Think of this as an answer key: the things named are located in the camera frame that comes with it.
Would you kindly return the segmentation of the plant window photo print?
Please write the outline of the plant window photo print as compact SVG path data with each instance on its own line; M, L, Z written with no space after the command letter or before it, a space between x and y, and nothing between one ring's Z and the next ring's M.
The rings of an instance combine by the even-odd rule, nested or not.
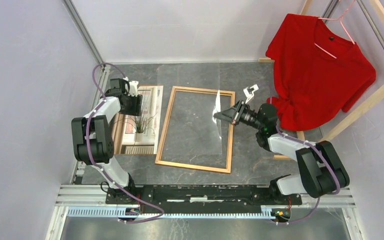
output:
M116 114L110 121L115 155L153 155L157 153L162 109L162 85L139 87L143 96L141 115Z

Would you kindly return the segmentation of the clear acrylic sheet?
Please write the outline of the clear acrylic sheet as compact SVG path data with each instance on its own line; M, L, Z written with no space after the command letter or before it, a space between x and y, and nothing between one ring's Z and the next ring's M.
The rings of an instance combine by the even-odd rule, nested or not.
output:
M166 90L174 86L220 89L217 63L164 64L158 68L157 82ZM171 99L169 122L164 139L163 156L220 155L223 152L222 127L213 114L221 105L216 93L175 90Z

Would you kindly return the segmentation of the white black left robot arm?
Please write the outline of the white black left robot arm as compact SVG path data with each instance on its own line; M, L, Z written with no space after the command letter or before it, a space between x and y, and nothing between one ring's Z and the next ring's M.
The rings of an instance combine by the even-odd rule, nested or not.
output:
M118 197L125 204L133 203L137 190L131 175L115 158L115 144L110 123L117 114L140 117L143 96L138 81L125 78L110 80L98 104L89 113L71 121L73 152L77 161L92 166L106 180L109 188L119 189Z

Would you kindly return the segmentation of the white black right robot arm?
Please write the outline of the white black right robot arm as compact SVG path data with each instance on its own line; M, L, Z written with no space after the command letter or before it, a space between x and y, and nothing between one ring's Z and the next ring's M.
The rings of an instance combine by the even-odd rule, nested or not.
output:
M242 123L256 129L256 141L261 148L296 161L298 174L279 177L270 184L268 196L275 204L282 204L292 194L308 194L315 199L335 195L350 184L349 174L332 143L300 140L282 132L277 109L272 104L264 103L255 111L244 101L238 101L213 117L233 126Z

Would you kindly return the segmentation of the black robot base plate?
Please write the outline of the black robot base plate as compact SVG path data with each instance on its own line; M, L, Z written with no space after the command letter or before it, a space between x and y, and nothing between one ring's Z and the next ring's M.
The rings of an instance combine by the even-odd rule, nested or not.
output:
M135 185L131 195L103 189L109 205L133 205L133 214L251 214L262 206L303 203L298 193L282 195L268 185Z

